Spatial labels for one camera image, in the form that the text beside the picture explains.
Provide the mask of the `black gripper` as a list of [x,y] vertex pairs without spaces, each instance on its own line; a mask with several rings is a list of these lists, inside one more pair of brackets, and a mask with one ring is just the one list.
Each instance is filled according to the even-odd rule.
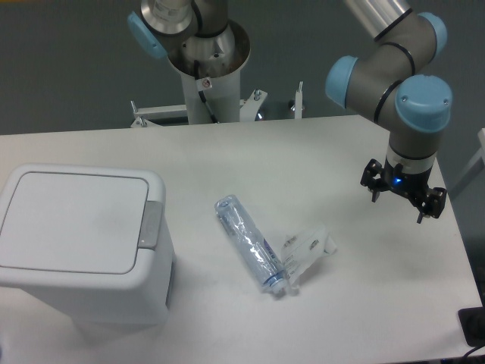
[[377,201],[381,192],[387,191],[409,199],[419,211],[417,223],[420,224],[424,218],[438,219],[446,204],[447,189],[428,186],[432,166],[431,158],[395,160],[387,156],[384,167],[371,159],[360,184],[371,192],[372,202]]

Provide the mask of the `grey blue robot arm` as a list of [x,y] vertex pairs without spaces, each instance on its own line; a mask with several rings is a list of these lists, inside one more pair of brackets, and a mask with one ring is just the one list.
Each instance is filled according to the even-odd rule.
[[[385,162],[369,161],[361,184],[374,198],[390,191],[421,218],[438,218],[447,192],[428,180],[450,120],[452,91],[421,69],[446,45],[446,26],[405,1],[349,1],[347,7],[377,49],[363,60],[341,57],[327,75],[325,93],[390,134]],[[127,24],[144,52],[167,58],[179,73],[189,123],[255,120],[255,98],[240,98],[249,36],[229,18],[225,1],[144,1]]]

